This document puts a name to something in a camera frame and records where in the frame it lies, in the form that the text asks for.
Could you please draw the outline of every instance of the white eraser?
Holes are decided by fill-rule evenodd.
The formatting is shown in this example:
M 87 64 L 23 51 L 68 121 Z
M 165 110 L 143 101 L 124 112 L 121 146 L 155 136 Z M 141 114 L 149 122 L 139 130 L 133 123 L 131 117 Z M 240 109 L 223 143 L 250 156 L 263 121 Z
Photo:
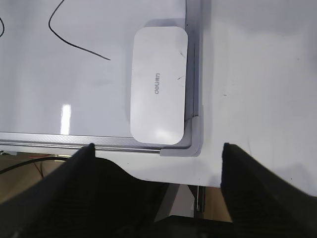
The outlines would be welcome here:
M 134 38 L 130 128 L 139 142 L 173 145 L 184 134 L 187 33 L 145 27 Z

